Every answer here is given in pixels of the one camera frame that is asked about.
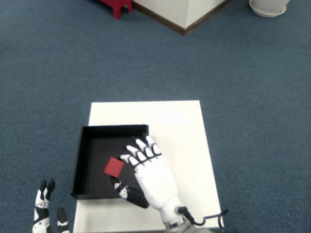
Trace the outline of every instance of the robotic hand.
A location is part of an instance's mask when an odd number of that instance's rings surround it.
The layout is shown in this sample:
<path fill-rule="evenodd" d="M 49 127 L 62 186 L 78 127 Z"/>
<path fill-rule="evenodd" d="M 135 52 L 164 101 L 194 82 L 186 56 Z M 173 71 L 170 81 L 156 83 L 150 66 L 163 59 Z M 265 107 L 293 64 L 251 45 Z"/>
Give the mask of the robotic hand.
<path fill-rule="evenodd" d="M 134 141 L 139 149 L 126 146 L 128 154 L 121 155 L 120 159 L 133 167 L 143 193 L 111 177 L 115 189 L 121 197 L 134 204 L 143 208 L 151 205 L 159 210 L 164 225 L 169 229 L 188 223 L 188 220 L 176 211 L 182 206 L 177 185 L 158 146 L 150 136 L 146 136 L 146 144 L 140 139 L 134 138 Z"/>
<path fill-rule="evenodd" d="M 51 198 L 51 192 L 54 190 L 54 188 L 55 182 L 53 179 L 49 181 L 48 185 L 45 180 L 41 182 L 35 199 L 33 233 L 53 232 L 50 225 L 49 202 Z M 57 210 L 57 228 L 59 233 L 70 233 L 68 229 L 66 213 L 63 208 L 59 208 Z"/>

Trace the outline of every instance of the red stool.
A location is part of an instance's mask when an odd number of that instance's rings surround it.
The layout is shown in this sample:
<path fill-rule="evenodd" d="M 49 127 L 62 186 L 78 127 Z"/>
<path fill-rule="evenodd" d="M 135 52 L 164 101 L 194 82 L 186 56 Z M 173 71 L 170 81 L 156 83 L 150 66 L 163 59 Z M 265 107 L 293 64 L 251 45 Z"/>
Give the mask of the red stool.
<path fill-rule="evenodd" d="M 127 5 L 128 12 L 132 12 L 132 0 L 101 0 L 101 1 L 112 7 L 114 18 L 121 17 L 121 7 L 123 7 L 124 5 Z"/>

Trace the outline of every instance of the black tray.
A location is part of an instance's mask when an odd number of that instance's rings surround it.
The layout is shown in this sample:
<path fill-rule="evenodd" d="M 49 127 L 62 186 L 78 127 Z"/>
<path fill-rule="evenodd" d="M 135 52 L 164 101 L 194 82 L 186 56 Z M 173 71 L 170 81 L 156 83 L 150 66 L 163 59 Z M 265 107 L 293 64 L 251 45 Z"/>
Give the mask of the black tray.
<path fill-rule="evenodd" d="M 110 157 L 118 158 L 126 153 L 125 145 L 135 145 L 133 136 L 142 139 L 144 133 L 149 133 L 148 125 L 83 127 L 71 195 L 79 200 L 119 198 L 104 167 Z M 119 179 L 140 189 L 134 170 L 128 164 L 124 164 Z"/>

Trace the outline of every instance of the red chair leg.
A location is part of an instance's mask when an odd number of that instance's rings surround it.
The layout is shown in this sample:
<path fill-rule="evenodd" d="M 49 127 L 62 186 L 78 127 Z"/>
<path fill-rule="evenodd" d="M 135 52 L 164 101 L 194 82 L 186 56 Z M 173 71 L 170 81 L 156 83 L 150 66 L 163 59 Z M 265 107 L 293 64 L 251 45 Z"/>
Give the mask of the red chair leg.
<path fill-rule="evenodd" d="M 120 18 L 121 17 L 121 8 L 113 8 L 113 17 Z"/>
<path fill-rule="evenodd" d="M 128 12 L 131 13 L 132 12 L 132 0 L 128 1 L 127 7 L 128 7 Z"/>

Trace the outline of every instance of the white table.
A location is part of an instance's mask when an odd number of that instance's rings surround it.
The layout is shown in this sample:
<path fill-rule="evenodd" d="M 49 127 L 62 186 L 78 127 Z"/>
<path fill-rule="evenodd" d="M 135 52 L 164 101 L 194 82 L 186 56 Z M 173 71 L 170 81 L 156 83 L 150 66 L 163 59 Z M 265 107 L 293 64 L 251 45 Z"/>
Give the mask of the white table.
<path fill-rule="evenodd" d="M 92 103 L 89 126 L 147 124 L 167 158 L 180 199 L 197 222 L 220 213 L 199 101 Z M 218 227 L 217 218 L 205 227 Z M 78 200 L 74 233 L 162 230 L 158 211 L 122 199 Z"/>

